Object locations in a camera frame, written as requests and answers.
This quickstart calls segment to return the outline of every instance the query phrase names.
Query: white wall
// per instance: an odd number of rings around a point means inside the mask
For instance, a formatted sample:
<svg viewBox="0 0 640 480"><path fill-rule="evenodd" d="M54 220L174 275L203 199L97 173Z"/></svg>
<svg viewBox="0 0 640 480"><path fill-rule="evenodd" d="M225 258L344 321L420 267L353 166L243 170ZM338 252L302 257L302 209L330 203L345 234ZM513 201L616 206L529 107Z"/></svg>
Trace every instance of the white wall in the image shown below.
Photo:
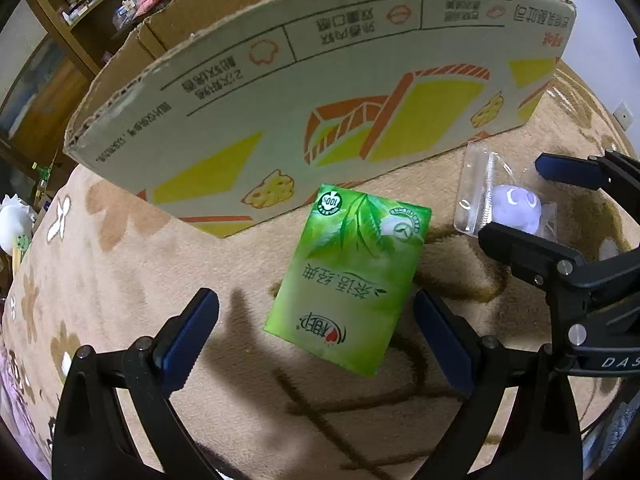
<svg viewBox="0 0 640 480"><path fill-rule="evenodd" d="M564 59L610 112L624 101L634 116L626 131L640 153L640 56L635 34L614 0L571 0L578 16Z"/></svg>
<svg viewBox="0 0 640 480"><path fill-rule="evenodd" d="M27 2L21 0L0 32L0 104L46 33Z"/></svg>

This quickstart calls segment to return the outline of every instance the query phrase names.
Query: fleece blanket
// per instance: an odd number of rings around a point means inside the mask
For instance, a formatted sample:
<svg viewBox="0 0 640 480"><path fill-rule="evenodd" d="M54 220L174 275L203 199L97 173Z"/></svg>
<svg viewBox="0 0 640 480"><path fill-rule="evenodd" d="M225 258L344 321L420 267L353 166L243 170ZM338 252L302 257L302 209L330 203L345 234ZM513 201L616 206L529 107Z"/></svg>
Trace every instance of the fleece blanket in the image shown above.
<svg viewBox="0 0 640 480"><path fill-rule="evenodd" d="M633 155L586 85L560 64L528 124L487 139L532 176L542 151ZM550 341L548 307L532 285L484 256L452 227L464 147L357 189L429 206L430 234L414 277L481 334L537 350ZM558 204L558 237L590 260L629 250L640 229L600 192L529 182ZM359 377L262 330L309 212L304 206L218 239L78 167L54 199L15 277L2 320L12 391L45 457L71 358L154 335L201 286L220 320L172 403L215 466L235 479L407 480L460 407L412 315L412 295L375 378ZM606 407L616 381L572 378L582 425ZM514 400L508 390L474 467L495 452ZM159 463L132 403L124 412L146 463Z"/></svg>

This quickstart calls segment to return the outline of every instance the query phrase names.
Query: red heart logo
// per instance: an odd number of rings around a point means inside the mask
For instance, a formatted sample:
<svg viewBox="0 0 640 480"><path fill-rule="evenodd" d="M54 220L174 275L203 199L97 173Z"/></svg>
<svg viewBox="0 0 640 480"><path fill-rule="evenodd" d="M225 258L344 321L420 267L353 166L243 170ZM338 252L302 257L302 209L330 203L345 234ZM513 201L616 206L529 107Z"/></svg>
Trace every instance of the red heart logo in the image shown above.
<svg viewBox="0 0 640 480"><path fill-rule="evenodd" d="M331 332L327 334L324 340L327 341L328 343L338 341L338 331L334 328L333 330L331 330Z"/></svg>

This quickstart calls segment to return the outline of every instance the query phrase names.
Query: cardboard box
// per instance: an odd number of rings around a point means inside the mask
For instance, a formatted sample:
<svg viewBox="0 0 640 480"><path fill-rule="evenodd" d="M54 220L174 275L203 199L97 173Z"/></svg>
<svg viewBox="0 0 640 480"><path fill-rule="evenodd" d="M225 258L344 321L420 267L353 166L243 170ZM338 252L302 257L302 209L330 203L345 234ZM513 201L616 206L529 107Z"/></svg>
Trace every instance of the cardboard box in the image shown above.
<svg viewBox="0 0 640 480"><path fill-rule="evenodd" d="M217 236L525 123L575 19L566 0L263 0L187 38L206 0L184 1L98 76L66 152ZM156 55L98 108L123 60Z"/></svg>

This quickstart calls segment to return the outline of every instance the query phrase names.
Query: green tissue packet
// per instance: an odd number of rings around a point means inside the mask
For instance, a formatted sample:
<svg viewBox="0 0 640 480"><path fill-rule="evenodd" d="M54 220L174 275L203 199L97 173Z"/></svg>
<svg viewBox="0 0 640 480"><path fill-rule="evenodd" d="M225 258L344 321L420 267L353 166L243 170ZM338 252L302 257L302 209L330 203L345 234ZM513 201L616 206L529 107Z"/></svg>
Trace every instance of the green tissue packet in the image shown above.
<svg viewBox="0 0 640 480"><path fill-rule="evenodd" d="M427 207L322 184L264 330L375 375L430 219Z"/></svg>

